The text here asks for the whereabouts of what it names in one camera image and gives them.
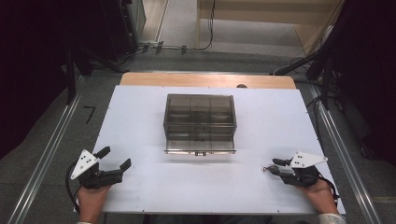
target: white tabletop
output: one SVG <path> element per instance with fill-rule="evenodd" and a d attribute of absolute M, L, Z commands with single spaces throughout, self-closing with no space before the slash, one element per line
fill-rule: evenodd
<path fill-rule="evenodd" d="M 237 129 L 233 155 L 165 154 L 168 93 L 233 95 Z M 322 156 L 297 90 L 118 86 L 94 152 L 110 146 L 104 171 L 128 158 L 132 167 L 110 190 L 105 212 L 157 214 L 314 214 L 296 188 L 263 173 L 273 158 L 296 151 Z M 327 163 L 317 165 L 332 182 Z M 345 213 L 342 202 L 340 213 Z"/>

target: sleeve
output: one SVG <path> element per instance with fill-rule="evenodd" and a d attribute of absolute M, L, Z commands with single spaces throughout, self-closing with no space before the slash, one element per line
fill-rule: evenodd
<path fill-rule="evenodd" d="M 345 218 L 338 214 L 322 214 L 319 215 L 320 224 L 347 224 Z"/>

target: hand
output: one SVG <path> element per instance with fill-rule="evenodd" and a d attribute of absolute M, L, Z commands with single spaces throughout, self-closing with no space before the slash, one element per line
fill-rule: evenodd
<path fill-rule="evenodd" d="M 334 198 L 332 197 L 332 190 L 326 181 L 319 180 L 316 185 L 313 185 L 308 189 L 302 187 L 296 188 L 308 198 L 319 213 L 339 214 L 334 203 Z"/>
<path fill-rule="evenodd" d="M 81 187 L 78 191 L 79 221 L 97 223 L 105 204 L 108 190 L 111 186 L 100 189 L 86 189 Z"/>

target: metal rail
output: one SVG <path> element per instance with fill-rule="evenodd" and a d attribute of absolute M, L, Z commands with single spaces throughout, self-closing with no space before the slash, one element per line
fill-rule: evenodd
<path fill-rule="evenodd" d="M 85 77 L 79 77 L 77 83 L 77 94 L 75 99 L 72 101 L 70 105 L 67 105 L 64 109 L 64 112 L 55 128 L 55 131 L 52 133 L 52 136 L 47 143 L 46 149 L 41 155 L 40 161 L 38 162 L 35 170 L 33 171 L 29 181 L 23 188 L 20 198 L 18 199 L 18 203 L 12 213 L 11 217 L 8 220 L 8 224 L 20 224 L 23 223 L 27 212 L 29 211 L 30 206 L 32 205 L 33 199 L 35 198 L 38 189 L 44 179 L 44 176 L 47 170 L 50 167 L 50 163 L 52 161 L 53 156 L 59 146 L 59 143 L 64 136 L 64 131 L 69 124 L 70 119 L 72 118 L 78 101 L 80 99 L 81 90 L 85 86 Z"/>
<path fill-rule="evenodd" d="M 320 95 L 320 90 L 318 87 L 311 86 L 310 88 L 314 97 Z M 346 172 L 346 177 L 348 178 L 350 186 L 355 193 L 355 197 L 359 203 L 359 206 L 361 207 L 361 211 L 363 212 L 367 223 L 381 224 L 382 221 L 375 210 L 373 201 L 367 192 L 367 188 L 364 186 L 364 183 L 359 176 L 359 172 L 356 169 L 353 160 L 349 156 L 343 138 L 337 130 L 332 118 L 332 112 L 330 110 L 326 110 L 324 105 L 320 104 L 320 115 L 323 118 L 327 131 L 329 132 L 329 136 L 332 139 L 332 143 L 334 144 L 334 149 L 337 152 L 344 171 Z"/>

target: clear acrylic container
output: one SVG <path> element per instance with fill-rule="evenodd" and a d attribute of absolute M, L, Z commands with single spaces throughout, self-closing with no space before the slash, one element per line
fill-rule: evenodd
<path fill-rule="evenodd" d="M 163 127 L 168 154 L 234 154 L 231 95 L 168 94 Z"/>

